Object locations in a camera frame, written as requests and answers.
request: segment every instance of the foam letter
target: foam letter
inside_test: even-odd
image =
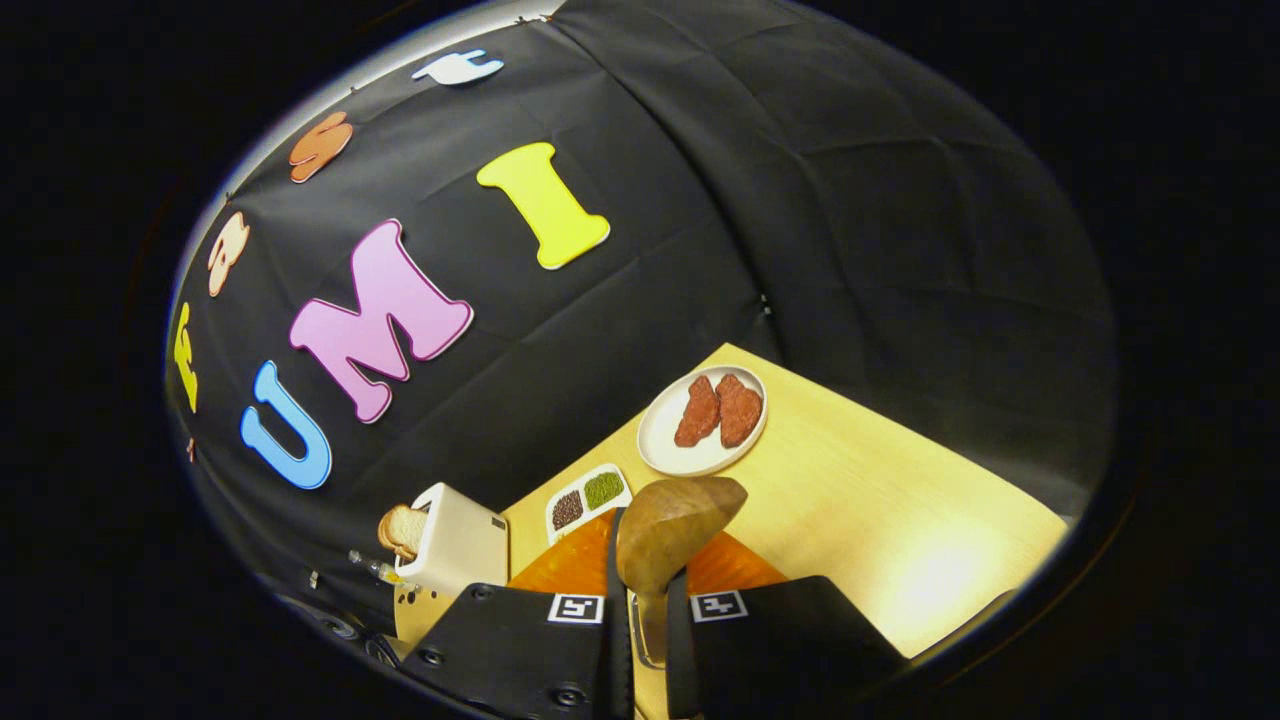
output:
[[[227,273],[232,270],[236,260],[239,260],[248,242],[248,225],[244,224],[244,213],[236,213],[227,219],[214,249],[209,252],[209,297],[218,297],[227,282]]]
[[[440,85],[465,85],[483,77],[492,76],[502,69],[502,60],[489,60],[483,65],[476,65],[471,61],[472,58],[479,58],[480,55],[484,55],[484,50],[472,50],[466,55],[449,53],[443,58],[422,65],[422,69],[417,70],[411,77],[413,79],[421,79],[422,77],[431,76],[431,79]]]
[[[293,432],[302,437],[306,452],[302,457],[294,457],[275,442],[257,415],[255,407],[246,407],[241,415],[241,439],[262,456],[262,460],[275,469],[294,486],[302,489],[315,489],[324,484],[333,466],[333,451],[329,450],[329,439],[324,437],[324,430],[311,419],[307,413],[298,406],[298,402],[280,384],[275,363],[268,360],[257,369],[253,378],[253,397],[259,402],[266,402],[284,418],[284,421],[293,428]]]
[[[289,164],[293,165],[289,177],[293,182],[307,182],[342,152],[351,136],[356,135],[351,124],[343,122],[346,119],[347,113],[334,113],[298,140],[289,152]]]
[[[174,333],[173,360],[178,364],[178,374],[182,377],[182,386],[187,388],[187,400],[191,401],[191,413],[196,414],[196,372],[191,369],[191,336],[187,334],[187,322],[191,319],[191,304],[182,304],[182,315],[178,318],[178,332]]]
[[[392,319],[404,328],[419,360],[444,352],[471,324],[471,306],[436,290],[404,252],[399,236],[399,222],[384,220],[352,251],[358,313],[311,300],[289,329],[289,343],[310,350],[329,370],[356,402],[361,423],[372,423],[387,411],[392,391],[387,383],[369,382],[356,363],[401,382],[408,379]]]
[[[609,222],[588,215],[552,168],[556,147],[534,142],[499,155],[476,173],[485,187],[499,187],[538,237],[538,264],[548,270],[604,242]]]

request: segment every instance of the letter u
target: letter u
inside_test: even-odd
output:
[[[306,452],[302,457],[294,457],[280,447],[262,427],[257,409],[246,407],[241,416],[241,439],[244,445],[257,451],[262,460],[275,469],[294,486],[302,489],[315,489],[324,484],[333,468],[333,451],[329,450],[329,439],[324,437],[320,425],[306,414],[296,400],[280,384],[279,372],[275,363],[268,360],[257,369],[253,378],[253,397],[259,402],[266,402],[284,418],[284,421],[293,428],[293,432],[302,437]]]

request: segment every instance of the light wood tabletop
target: light wood tabletop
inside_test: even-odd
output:
[[[723,364],[755,373],[769,406],[756,443],[716,473],[749,493],[726,532],[788,578],[831,578],[905,657],[1020,587],[1066,532],[1009,482],[739,347],[724,345],[691,370]],[[584,473],[613,462],[632,492],[663,477],[640,457],[643,415],[503,512],[512,577],[548,548],[547,502]],[[443,612],[430,602],[394,607],[411,644]],[[666,717],[663,674],[635,669],[637,708]]]

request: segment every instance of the letter m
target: letter m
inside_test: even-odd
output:
[[[392,320],[410,337],[417,360],[430,360],[453,345],[474,315],[465,301],[445,297],[422,274],[401,245],[398,220],[384,220],[351,254],[351,274],[360,311],[323,300],[298,310],[289,343],[306,348],[356,402],[356,418],[372,423],[392,404],[387,383],[369,382],[356,369],[364,365],[399,382],[408,364],[396,342]]]

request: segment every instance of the black fabric backdrop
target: black fabric backdrop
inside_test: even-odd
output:
[[[374,533],[388,507],[435,482],[507,507],[723,342],[1060,514],[1083,510],[1115,413],[1106,293],[1061,191],[977,102],[791,4],[571,0],[549,23],[436,56],[476,46],[506,67],[449,87],[410,79],[415,61],[305,123],[229,197],[179,290],[172,327],[189,302],[200,411],[170,363],[175,446],[196,438],[197,492],[251,568],[393,633],[387,587],[347,561],[349,548],[390,561]],[[291,149],[335,110],[351,142],[294,183]],[[612,227],[556,272],[534,261],[515,206],[475,179],[536,141]],[[251,240],[211,299],[204,259],[236,211]],[[411,379],[364,425],[288,337],[312,297],[358,307],[351,251],[387,218],[475,320],[439,357],[410,357]],[[316,491],[241,441],[265,360],[329,438]],[[302,455],[274,411],[261,418]],[[311,570],[323,588],[307,587]]]

